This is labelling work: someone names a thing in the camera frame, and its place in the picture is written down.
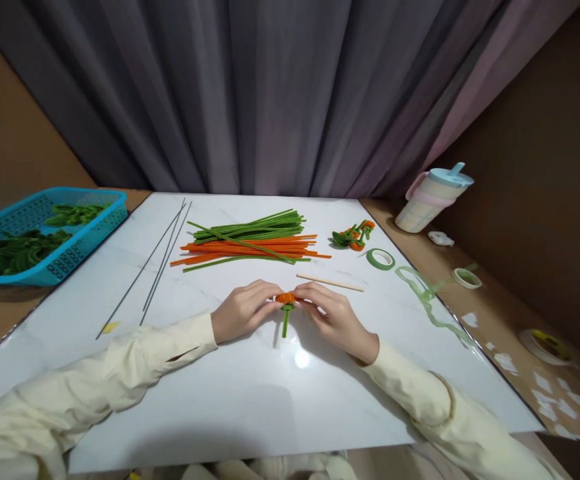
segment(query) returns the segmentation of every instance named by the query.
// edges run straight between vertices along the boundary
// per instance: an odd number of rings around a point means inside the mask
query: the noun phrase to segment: person's left hand
[[[215,342],[227,342],[256,330],[270,313],[283,306],[279,302],[266,302],[266,299],[282,293],[278,285],[263,280],[232,290],[210,314]]]

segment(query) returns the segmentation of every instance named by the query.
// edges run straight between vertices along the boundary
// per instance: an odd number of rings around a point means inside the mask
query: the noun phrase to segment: tape roll
[[[388,260],[388,262],[390,262],[390,264],[386,265],[385,263],[381,263],[380,261],[378,261],[374,257],[375,252],[377,252],[380,257],[383,257],[384,259]],[[365,254],[365,257],[368,259],[368,262],[370,262],[370,265],[372,265],[374,268],[378,268],[379,270],[385,270],[385,271],[390,270],[396,264],[395,258],[392,255],[390,255],[388,252],[386,252],[386,250],[370,249],[370,250],[368,250],[368,253]]]
[[[470,290],[477,289],[483,285],[483,282],[478,276],[466,269],[454,269],[452,277],[460,286]]]
[[[572,356],[565,345],[541,330],[524,330],[519,334],[521,344],[539,360],[550,365],[570,365]]]

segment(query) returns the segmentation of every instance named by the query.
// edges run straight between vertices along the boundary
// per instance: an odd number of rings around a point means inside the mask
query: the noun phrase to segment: green floral tape
[[[376,258],[374,258],[372,256],[373,252],[384,253],[385,255],[383,255],[383,258],[385,258],[386,260],[389,259],[391,261],[390,265],[386,265],[385,263],[381,263]],[[388,252],[386,252],[386,250],[370,249],[370,250],[368,250],[368,253],[365,254],[365,256],[368,259],[368,262],[370,262],[370,265],[372,265],[374,268],[378,268],[379,270],[385,270],[385,271],[390,270],[396,264],[395,258],[392,255],[390,255]]]
[[[408,273],[411,273],[412,275],[414,275],[415,278],[417,278],[421,282],[421,284],[424,286],[423,290],[420,288],[420,286],[414,280],[406,278],[406,276],[403,274],[403,272],[408,272]],[[439,290],[439,284],[435,285],[435,286],[430,285],[421,276],[421,274],[418,271],[414,270],[414,268],[399,267],[395,271],[395,273],[397,274],[397,276],[401,280],[403,280],[408,285],[410,285],[410,288],[412,288],[412,291],[415,293],[417,298],[419,298],[419,301],[423,305],[423,308],[424,308],[426,314],[428,315],[430,322],[435,327],[447,328],[452,333],[454,333],[456,336],[458,336],[458,338],[460,338],[461,340],[466,342],[468,345],[476,345],[474,340],[472,340],[472,338],[470,338],[470,336],[468,336],[468,334],[466,332],[464,332],[464,330],[462,330],[462,329],[460,329],[452,324],[449,324],[449,323],[442,323],[439,320],[437,320],[436,317],[433,315],[431,301],[436,295],[435,292],[437,290]]]

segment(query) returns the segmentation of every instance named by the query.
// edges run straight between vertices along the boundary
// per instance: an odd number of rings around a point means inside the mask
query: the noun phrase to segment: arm
[[[258,280],[210,314],[163,329],[140,327],[108,348],[18,385],[0,398],[0,478],[65,478],[64,452],[112,411],[141,401],[159,378],[256,329],[282,293]]]
[[[316,283],[300,285],[294,294],[311,301],[299,304],[319,332],[358,359],[372,380],[410,414],[423,436],[466,473],[488,480],[560,478],[478,402],[381,344],[359,322],[347,298]]]

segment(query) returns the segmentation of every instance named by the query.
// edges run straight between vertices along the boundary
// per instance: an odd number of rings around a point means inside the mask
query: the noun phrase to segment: table
[[[95,340],[166,226],[186,200],[187,220],[204,226],[251,221],[288,208],[306,216],[316,250],[332,259],[286,265],[244,260],[182,273],[166,267],[145,316],[156,327],[216,308],[237,286],[258,278],[290,290],[306,273],[365,288],[348,296],[364,325],[425,368],[444,375],[486,405],[511,432],[541,424],[475,348],[433,327],[418,299],[393,271],[372,267],[352,250],[331,248],[332,230],[368,218],[356,200],[154,193],[66,282],[0,345],[0,396],[17,383],[104,348],[132,331],[166,250],[152,260],[114,316],[121,324]],[[191,240],[183,226],[175,242]],[[371,247],[408,265],[376,229]],[[180,255],[175,247],[170,260]],[[440,321],[455,322],[437,300]],[[160,380],[142,402],[96,425],[70,454],[70,472],[172,465],[412,443],[421,438],[405,413],[342,352],[318,336],[299,311],[288,338],[281,312],[250,337],[222,346]]]

